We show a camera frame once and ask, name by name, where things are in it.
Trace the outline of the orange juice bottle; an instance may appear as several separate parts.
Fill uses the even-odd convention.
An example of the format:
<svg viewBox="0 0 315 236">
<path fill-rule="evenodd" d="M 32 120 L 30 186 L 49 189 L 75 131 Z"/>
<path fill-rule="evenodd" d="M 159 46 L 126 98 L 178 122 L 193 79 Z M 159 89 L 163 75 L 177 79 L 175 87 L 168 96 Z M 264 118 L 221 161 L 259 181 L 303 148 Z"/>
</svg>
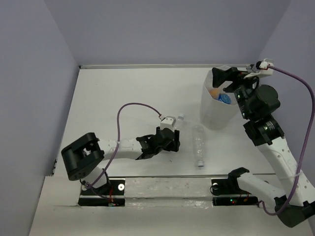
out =
<svg viewBox="0 0 315 236">
<path fill-rule="evenodd" d="M 208 92 L 214 99 L 216 99 L 220 95 L 220 90 L 217 88 L 210 89 L 208 90 Z"/>
</svg>

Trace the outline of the blue label bottle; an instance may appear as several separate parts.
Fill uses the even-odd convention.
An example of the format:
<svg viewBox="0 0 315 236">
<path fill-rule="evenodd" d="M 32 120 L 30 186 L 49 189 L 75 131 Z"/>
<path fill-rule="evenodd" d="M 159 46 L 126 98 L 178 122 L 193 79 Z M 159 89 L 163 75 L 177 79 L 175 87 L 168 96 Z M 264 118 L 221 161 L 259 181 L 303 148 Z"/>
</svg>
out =
<svg viewBox="0 0 315 236">
<path fill-rule="evenodd" d="M 229 95 L 225 93 L 220 93 L 218 96 L 218 101 L 230 105 L 232 103 L 232 100 Z"/>
</svg>

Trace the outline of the clear bottle grey cap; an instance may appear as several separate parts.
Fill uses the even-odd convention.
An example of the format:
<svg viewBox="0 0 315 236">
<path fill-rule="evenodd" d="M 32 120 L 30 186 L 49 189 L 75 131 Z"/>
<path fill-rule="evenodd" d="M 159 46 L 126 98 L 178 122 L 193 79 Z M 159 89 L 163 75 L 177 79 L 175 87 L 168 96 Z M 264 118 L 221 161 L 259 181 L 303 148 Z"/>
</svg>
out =
<svg viewBox="0 0 315 236">
<path fill-rule="evenodd" d="M 183 131 L 185 125 L 186 125 L 185 115 L 179 114 L 176 118 L 175 130 Z"/>
</svg>

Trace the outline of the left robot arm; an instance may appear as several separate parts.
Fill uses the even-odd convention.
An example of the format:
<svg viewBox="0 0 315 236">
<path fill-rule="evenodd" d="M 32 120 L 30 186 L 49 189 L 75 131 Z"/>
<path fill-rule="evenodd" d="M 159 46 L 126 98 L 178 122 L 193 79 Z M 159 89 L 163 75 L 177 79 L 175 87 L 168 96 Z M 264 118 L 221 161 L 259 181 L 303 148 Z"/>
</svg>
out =
<svg viewBox="0 0 315 236">
<path fill-rule="evenodd" d="M 178 152 L 180 131 L 156 128 L 156 133 L 131 140 L 105 141 L 94 132 L 87 133 L 61 150 L 67 177 L 80 180 L 86 189 L 98 194 L 108 191 L 108 167 L 98 165 L 102 161 L 118 159 L 146 160 L 162 151 Z"/>
</svg>

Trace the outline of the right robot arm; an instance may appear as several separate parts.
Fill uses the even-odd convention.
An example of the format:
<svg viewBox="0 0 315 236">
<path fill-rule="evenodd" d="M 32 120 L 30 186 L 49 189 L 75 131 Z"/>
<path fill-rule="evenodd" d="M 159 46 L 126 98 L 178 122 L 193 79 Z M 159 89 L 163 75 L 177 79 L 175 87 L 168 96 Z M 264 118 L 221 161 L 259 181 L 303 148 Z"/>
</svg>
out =
<svg viewBox="0 0 315 236">
<path fill-rule="evenodd" d="M 258 198 L 264 210 L 272 208 L 287 227 L 293 228 L 315 214 L 315 188 L 303 173 L 302 160 L 296 160 L 273 112 L 280 107 L 277 91 L 270 85 L 260 84 L 263 76 L 269 76 L 274 67 L 268 63 L 256 72 L 240 71 L 235 67 L 227 70 L 213 68 L 212 85 L 234 94 L 242 117 L 244 129 L 254 146 L 263 154 L 274 170 L 281 187 L 257 178 L 246 168 L 231 171 L 226 179 L 213 184 L 215 196 L 250 193 Z"/>
</svg>

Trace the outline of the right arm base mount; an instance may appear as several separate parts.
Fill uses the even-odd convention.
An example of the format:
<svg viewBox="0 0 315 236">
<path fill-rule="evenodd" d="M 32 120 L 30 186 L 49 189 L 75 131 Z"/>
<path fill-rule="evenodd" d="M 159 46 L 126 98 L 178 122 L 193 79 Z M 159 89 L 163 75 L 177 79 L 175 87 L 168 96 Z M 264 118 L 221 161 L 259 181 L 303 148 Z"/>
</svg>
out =
<svg viewBox="0 0 315 236">
<path fill-rule="evenodd" d="M 211 180 L 210 193 L 213 205 L 219 206 L 257 206 L 259 200 L 251 193 L 241 190 L 235 181 L 229 178 Z"/>
</svg>

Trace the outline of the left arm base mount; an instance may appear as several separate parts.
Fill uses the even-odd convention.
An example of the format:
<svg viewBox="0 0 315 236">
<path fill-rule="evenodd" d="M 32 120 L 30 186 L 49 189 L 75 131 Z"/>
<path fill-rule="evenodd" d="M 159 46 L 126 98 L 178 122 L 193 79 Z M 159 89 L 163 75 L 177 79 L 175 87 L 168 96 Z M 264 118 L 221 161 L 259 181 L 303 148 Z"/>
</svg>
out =
<svg viewBox="0 0 315 236">
<path fill-rule="evenodd" d="M 97 189 L 81 186 L 78 205 L 82 207 L 124 207 L 124 178 L 110 178 L 110 183 Z"/>
</svg>

